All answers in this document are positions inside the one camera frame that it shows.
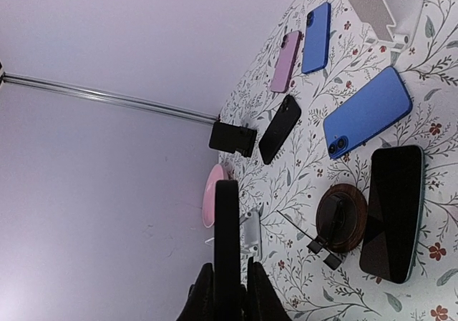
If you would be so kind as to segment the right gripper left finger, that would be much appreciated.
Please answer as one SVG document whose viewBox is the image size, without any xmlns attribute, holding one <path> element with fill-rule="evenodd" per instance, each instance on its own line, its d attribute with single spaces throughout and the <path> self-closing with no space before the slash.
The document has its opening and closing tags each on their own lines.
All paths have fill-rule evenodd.
<svg viewBox="0 0 458 321">
<path fill-rule="evenodd" d="M 191 285 L 187 301 L 177 321 L 213 321 L 214 315 L 213 264 L 205 263 L 194 284 Z"/>
</svg>

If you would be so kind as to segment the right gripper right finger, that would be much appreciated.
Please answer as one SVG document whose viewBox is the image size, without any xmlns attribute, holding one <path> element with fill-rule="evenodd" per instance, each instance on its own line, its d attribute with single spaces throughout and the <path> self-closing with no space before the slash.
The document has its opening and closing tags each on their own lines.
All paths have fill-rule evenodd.
<svg viewBox="0 0 458 321">
<path fill-rule="evenodd" d="M 244 320 L 290 321 L 262 264 L 251 257 L 247 265 Z"/>
</svg>

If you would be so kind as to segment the black phone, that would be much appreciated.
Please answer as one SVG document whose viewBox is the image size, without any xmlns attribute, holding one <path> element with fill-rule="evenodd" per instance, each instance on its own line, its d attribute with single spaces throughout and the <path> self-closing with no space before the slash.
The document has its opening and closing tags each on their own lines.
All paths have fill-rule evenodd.
<svg viewBox="0 0 458 321">
<path fill-rule="evenodd" d="M 242 320 L 239 189 L 235 180 L 215 186 L 214 319 Z"/>
</svg>

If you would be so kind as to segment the white silver stand left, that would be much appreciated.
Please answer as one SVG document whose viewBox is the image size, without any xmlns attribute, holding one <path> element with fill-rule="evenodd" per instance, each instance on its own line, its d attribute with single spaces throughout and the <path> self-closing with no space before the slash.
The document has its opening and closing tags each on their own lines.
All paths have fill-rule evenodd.
<svg viewBox="0 0 458 321">
<path fill-rule="evenodd" d="M 220 221 L 220 214 L 215 212 L 215 222 Z M 228 222 L 215 225 L 215 234 L 205 241 L 213 242 L 215 246 L 215 259 L 218 257 L 231 260 L 238 252 L 243 259 L 253 258 L 260 261 L 263 257 L 260 230 L 260 214 L 257 209 L 241 212 L 238 204 L 222 216 L 229 216 Z"/>
</svg>

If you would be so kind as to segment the white silver stand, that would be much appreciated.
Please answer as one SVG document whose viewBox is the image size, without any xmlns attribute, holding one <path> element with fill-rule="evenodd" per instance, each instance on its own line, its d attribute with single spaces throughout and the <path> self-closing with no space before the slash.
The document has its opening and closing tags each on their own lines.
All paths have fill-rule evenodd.
<svg viewBox="0 0 458 321">
<path fill-rule="evenodd" d="M 380 44 L 397 53 L 414 40 L 424 0 L 348 0 L 362 24 L 369 26 L 368 44 Z"/>
<path fill-rule="evenodd" d="M 215 222 L 220 221 L 220 214 L 215 212 Z M 257 209 L 241 212 L 238 204 L 222 216 L 229 216 L 228 222 L 215 225 L 215 234 L 205 241 L 213 242 L 215 246 L 215 259 L 218 257 L 231 260 L 238 252 L 243 259 L 253 258 L 260 261 L 263 257 L 260 230 L 260 214 Z"/>
</svg>

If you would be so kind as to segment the wooden round base stand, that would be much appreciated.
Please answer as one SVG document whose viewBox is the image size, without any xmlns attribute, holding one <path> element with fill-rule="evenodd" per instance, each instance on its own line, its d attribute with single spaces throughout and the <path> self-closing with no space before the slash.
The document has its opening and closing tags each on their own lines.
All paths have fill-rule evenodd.
<svg viewBox="0 0 458 321">
<path fill-rule="evenodd" d="M 363 193 L 351 184 L 336 184 L 322 196 L 316 210 L 316 235 L 311 236 L 295 224 L 286 214 L 286 219 L 301 235 L 309 239 L 307 249 L 318 255 L 326 252 L 325 265 L 337 270 L 343 260 L 341 255 L 356 249 L 364 238 L 368 204 Z"/>
</svg>

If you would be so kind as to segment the teal phone dark screen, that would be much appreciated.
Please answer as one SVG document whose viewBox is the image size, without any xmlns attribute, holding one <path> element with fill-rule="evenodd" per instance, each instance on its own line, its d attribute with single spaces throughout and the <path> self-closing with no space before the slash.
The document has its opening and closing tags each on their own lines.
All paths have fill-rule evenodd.
<svg viewBox="0 0 458 321">
<path fill-rule="evenodd" d="M 420 146 L 374 151 L 359 260 L 362 271 L 396 284 L 410 278 L 423 198 L 424 152 Z"/>
</svg>

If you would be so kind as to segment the black folding phone stand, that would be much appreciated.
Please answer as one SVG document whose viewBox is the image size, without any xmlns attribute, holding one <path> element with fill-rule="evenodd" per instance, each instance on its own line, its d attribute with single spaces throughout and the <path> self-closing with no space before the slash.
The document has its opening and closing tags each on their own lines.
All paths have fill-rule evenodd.
<svg viewBox="0 0 458 321">
<path fill-rule="evenodd" d="M 238 152 L 243 157 L 251 157 L 256 137 L 255 129 L 217 121 L 213 124 L 209 148 L 231 154 Z"/>
</svg>

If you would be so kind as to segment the blue phone centre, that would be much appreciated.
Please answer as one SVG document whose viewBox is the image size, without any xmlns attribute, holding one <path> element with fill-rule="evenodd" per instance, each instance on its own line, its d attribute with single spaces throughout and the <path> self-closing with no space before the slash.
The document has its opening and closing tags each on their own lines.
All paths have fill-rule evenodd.
<svg viewBox="0 0 458 321">
<path fill-rule="evenodd" d="M 413 103 L 398 71 L 388 66 L 323 121 L 328 155 L 338 159 L 408 115 Z"/>
</svg>

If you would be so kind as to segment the blue phone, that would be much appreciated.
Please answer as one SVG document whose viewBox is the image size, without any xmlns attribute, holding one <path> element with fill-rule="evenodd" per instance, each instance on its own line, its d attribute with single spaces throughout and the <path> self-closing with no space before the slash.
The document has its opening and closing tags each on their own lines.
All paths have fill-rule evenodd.
<svg viewBox="0 0 458 321">
<path fill-rule="evenodd" d="M 408 115 L 413 103 L 398 71 L 388 66 L 323 121 L 328 155 L 338 159 Z"/>
<path fill-rule="evenodd" d="M 306 19 L 301 72 L 310 74 L 322 70 L 328 63 L 331 27 L 331 5 L 322 3 L 310 11 Z"/>
</svg>

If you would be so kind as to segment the blue phone far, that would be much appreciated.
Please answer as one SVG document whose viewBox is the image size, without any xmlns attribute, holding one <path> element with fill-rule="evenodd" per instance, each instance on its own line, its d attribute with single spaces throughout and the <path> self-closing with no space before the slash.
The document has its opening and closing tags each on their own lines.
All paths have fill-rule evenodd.
<svg viewBox="0 0 458 321">
<path fill-rule="evenodd" d="M 322 70 L 328 63 L 331 27 L 331 5 L 322 3 L 310 11 L 306 19 L 301 72 L 310 74 Z"/>
</svg>

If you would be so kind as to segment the pink phone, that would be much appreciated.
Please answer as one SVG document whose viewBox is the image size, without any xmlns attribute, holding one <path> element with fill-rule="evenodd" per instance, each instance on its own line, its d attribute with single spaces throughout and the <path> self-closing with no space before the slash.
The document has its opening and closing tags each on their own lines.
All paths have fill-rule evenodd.
<svg viewBox="0 0 458 321">
<path fill-rule="evenodd" d="M 278 60 L 271 80 L 270 88 L 273 93 L 282 94 L 287 91 L 301 37 L 301 31 L 292 31 L 283 36 Z"/>
</svg>

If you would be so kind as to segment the white silver stand right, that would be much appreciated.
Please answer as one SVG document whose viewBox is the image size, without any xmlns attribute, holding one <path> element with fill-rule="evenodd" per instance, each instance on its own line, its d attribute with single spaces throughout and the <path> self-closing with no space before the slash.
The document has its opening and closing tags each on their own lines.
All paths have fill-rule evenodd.
<svg viewBox="0 0 458 321">
<path fill-rule="evenodd" d="M 369 26 L 368 44 L 380 44 L 397 53 L 414 40 L 424 0 L 348 0 L 362 24 Z"/>
</svg>

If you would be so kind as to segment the pink round dish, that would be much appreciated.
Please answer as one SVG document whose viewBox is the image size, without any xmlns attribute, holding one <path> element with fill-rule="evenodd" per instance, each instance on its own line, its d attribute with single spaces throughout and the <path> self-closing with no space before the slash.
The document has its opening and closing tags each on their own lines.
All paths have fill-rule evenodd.
<svg viewBox="0 0 458 321">
<path fill-rule="evenodd" d="M 221 164 L 216 164 L 210 171 L 202 203 L 202 219 L 206 228 L 211 228 L 215 222 L 215 184 L 227 178 L 227 173 Z"/>
</svg>

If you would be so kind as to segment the floral table mat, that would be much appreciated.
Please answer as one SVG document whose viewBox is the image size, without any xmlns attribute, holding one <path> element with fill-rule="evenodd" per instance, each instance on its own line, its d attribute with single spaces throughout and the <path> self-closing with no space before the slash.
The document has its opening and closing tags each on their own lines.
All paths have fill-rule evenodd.
<svg viewBox="0 0 458 321">
<path fill-rule="evenodd" d="M 308 76 L 295 68 L 289 92 L 301 119 L 271 164 L 221 154 L 239 184 L 240 209 L 260 212 L 262 263 L 293 320 L 455 320 L 457 318 L 457 0 L 424 0 L 410 45 L 395 53 L 367 44 L 347 0 L 292 0 L 261 51 L 224 104 L 226 123 L 263 133 L 283 96 L 270 90 L 280 42 L 303 30 L 306 15 L 332 5 L 330 59 Z M 326 153 L 323 121 L 388 65 L 400 73 L 414 102 L 411 114 L 343 158 Z M 307 249 L 324 192 L 347 183 L 369 192 L 370 161 L 382 147 L 417 144 L 425 155 L 419 243 L 410 279 L 396 285 L 361 271 L 360 250 L 337 270 Z"/>
</svg>

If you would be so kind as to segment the left aluminium frame post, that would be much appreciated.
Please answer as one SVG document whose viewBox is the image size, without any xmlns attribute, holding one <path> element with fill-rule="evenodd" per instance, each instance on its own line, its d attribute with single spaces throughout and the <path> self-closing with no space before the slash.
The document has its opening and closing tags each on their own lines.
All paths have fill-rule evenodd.
<svg viewBox="0 0 458 321">
<path fill-rule="evenodd" d="M 68 97 L 87 99 L 94 102 L 102 102 L 144 112 L 152 112 L 200 124 L 211 125 L 218 120 L 217 116 L 211 114 L 175 107 L 169 104 L 34 77 L 5 73 L 3 75 L 3 81 L 7 84 L 40 89 L 46 92 L 53 92 Z"/>
</svg>

